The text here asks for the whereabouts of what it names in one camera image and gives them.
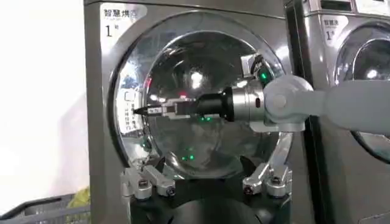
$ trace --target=gray robot arm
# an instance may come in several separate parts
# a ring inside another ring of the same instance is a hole
[[[326,91],[304,91],[293,84],[299,79],[282,77],[264,89],[271,121],[282,124],[322,116],[346,130],[390,135],[390,82],[355,80]]]

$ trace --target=metal bracket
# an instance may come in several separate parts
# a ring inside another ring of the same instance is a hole
[[[250,177],[243,179],[244,193],[259,194],[265,184],[266,192],[271,197],[284,197],[292,191],[292,174],[286,165],[272,168],[269,163],[261,163]]]
[[[293,184],[292,174],[293,172],[287,166],[276,167],[273,175],[267,180],[267,193],[275,198],[290,194]]]
[[[154,166],[144,166],[142,175],[156,186],[159,195],[165,197],[173,197],[175,195],[175,181],[166,178]]]
[[[123,196],[134,195],[139,200],[146,200],[152,196],[151,182],[143,178],[136,168],[126,168],[121,179]]]
[[[243,78],[255,77],[251,72],[251,67],[259,54],[245,55],[241,57],[241,67],[243,69]]]
[[[262,185],[269,174],[269,163],[261,163],[250,177],[243,179],[244,193],[247,195],[255,195],[260,193]]]

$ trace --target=white wall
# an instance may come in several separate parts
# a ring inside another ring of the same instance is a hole
[[[0,214],[89,183],[82,0],[0,1]]]

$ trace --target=round glass door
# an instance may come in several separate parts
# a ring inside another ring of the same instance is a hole
[[[245,85],[241,56],[257,49],[269,62],[270,74],[284,74],[263,40],[211,13],[178,15],[145,33],[129,49],[116,79],[113,119],[126,160],[142,166],[164,157],[163,172],[170,177],[224,178],[242,171],[240,156],[264,161],[281,138],[291,142],[291,135],[259,134],[246,123],[216,117],[170,120],[132,113],[169,99]]]
[[[390,82],[390,30],[372,24],[354,31],[343,45],[336,70],[336,84],[343,80]],[[390,163],[390,138],[353,132],[356,140],[374,157]]]

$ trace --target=metal clamp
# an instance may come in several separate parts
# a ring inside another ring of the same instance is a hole
[[[147,165],[143,167],[143,176],[156,186],[157,193],[165,197],[175,196],[175,181],[166,178],[154,166]]]
[[[244,78],[256,78],[255,72],[262,66],[267,66],[269,68],[269,65],[260,53],[241,57],[241,67],[243,69]]]
[[[123,196],[134,195],[139,200],[146,200],[152,196],[151,182],[143,178],[136,168],[126,168],[121,178]]]
[[[191,108],[190,105],[194,101],[195,99],[190,98],[168,99],[166,103],[162,104],[162,115],[171,120],[190,118],[191,111],[181,111],[181,108]]]
[[[270,174],[269,163],[261,163],[255,172],[243,179],[243,190],[246,195],[255,195],[261,192],[264,181]]]
[[[275,198],[290,194],[293,183],[292,174],[292,170],[289,170],[287,166],[277,166],[273,175],[267,180],[267,193]]]

